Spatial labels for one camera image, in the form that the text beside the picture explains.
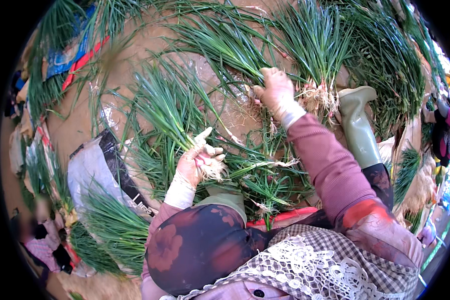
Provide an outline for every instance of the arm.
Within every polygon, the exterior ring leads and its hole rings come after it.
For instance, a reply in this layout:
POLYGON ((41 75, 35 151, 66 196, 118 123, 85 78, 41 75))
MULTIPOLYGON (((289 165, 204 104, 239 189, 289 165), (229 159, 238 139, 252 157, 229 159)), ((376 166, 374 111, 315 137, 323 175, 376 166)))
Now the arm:
MULTIPOLYGON (((220 163, 225 158, 225 155, 222 154, 222 148, 214 148, 206 144, 205 138, 211 132, 212 128, 209 127, 197 135, 195 137, 196 146, 180 157, 175 175, 165 195, 165 200, 150 223, 145 251, 147 251, 153 234, 163 222, 174 214, 192 206, 197 185, 202 180, 202 172, 199 167, 210 165, 212 161, 213 163, 220 163)), ((160 297, 168 295, 150 277, 146 259, 143 260, 141 278, 143 280, 141 285, 142 300, 158 300, 160 297)))
POLYGON ((48 247, 50 247, 52 251, 55 251, 60 245, 59 232, 57 230, 57 227, 55 226, 55 222, 52 219, 48 218, 43 223, 43 226, 45 226, 45 229, 48 233, 43 240, 45 241, 45 243, 47 243, 48 247))
POLYGON ((260 71, 266 88, 254 91, 287 130, 335 230, 381 258, 418 267, 423 257, 419 240, 377 198, 353 155, 293 100, 293 84, 284 72, 260 71))

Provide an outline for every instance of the sleeve cuff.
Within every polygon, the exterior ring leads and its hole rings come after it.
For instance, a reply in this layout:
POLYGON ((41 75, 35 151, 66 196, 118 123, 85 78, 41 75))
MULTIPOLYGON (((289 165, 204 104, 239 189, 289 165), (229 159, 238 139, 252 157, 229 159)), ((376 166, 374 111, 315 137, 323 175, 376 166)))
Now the sleeve cuff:
POLYGON ((165 195, 164 203, 180 209, 189 208, 193 204, 195 189, 180 181, 173 180, 165 195))
POLYGON ((294 101, 294 104, 287 108, 287 111, 280 120, 285 131, 288 131, 288 128, 306 113, 306 110, 304 110, 298 102, 294 101))

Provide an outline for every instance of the leg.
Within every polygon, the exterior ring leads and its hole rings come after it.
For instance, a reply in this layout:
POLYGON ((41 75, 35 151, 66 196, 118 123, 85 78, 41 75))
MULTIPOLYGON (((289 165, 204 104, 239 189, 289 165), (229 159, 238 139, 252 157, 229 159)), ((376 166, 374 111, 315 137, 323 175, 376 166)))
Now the leg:
POLYGON ((348 149, 363 170, 382 163, 375 135, 372 132, 365 105, 377 98, 372 87, 361 86, 355 89, 344 89, 338 92, 342 127, 348 149))
POLYGON ((242 218, 243 224, 247 223, 247 215, 245 213, 244 197, 240 193, 235 193, 217 187, 208 187, 207 192, 209 197, 198 202, 195 206, 202 206, 207 204, 220 204, 233 208, 242 218))
POLYGON ((394 206, 394 192, 390 175, 382 162, 377 142, 365 113, 365 104, 377 98, 368 86, 345 89, 338 93, 342 126, 350 152, 362 168, 370 186, 390 211, 394 206))
POLYGON ((186 295, 229 275, 267 248, 270 239, 267 232, 244 228, 235 209, 196 205, 158 227, 145 259, 159 288, 174 296, 186 295))
POLYGON ((392 211, 394 207, 394 189, 390 174, 384 164, 371 165, 362 170, 366 179, 383 204, 392 211))

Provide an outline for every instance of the hand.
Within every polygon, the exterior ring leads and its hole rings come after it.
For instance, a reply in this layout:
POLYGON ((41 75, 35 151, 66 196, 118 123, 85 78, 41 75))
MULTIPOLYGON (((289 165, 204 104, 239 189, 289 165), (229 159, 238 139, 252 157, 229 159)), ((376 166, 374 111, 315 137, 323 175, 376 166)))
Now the hand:
POLYGON ((260 73, 263 74, 265 88, 253 86, 259 99, 255 102, 263 103, 273 112, 273 116, 281 121, 287 110, 294 109, 298 105, 293 99, 293 83, 285 72, 277 68, 261 68, 260 73))
POLYGON ((174 181, 180 181, 190 185, 191 188, 196 189, 197 185, 202 180, 202 172, 200 167, 203 165, 212 165, 220 163, 224 158, 222 148, 214 148, 207 144, 205 138, 210 135, 212 128, 205 129, 195 137, 196 145, 183 153, 176 166, 174 181))

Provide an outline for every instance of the blue tarp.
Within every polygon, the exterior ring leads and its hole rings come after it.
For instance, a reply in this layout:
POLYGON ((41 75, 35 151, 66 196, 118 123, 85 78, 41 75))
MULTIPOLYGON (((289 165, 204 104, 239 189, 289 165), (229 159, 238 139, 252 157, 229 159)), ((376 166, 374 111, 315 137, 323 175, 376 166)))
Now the blue tarp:
MULTIPOLYGON (((78 37, 82 33, 88 24, 88 20, 95 12, 95 5, 91 5, 86 11, 86 19, 80 24, 80 30, 75 28, 74 37, 78 37)), ((65 50, 54 51, 50 50, 48 53, 48 68, 46 71, 46 78, 50 78, 53 75, 62 74, 70 70, 72 64, 79 60, 88 51, 88 32, 85 33, 81 43, 78 46, 78 51, 76 47, 67 47, 65 50)))

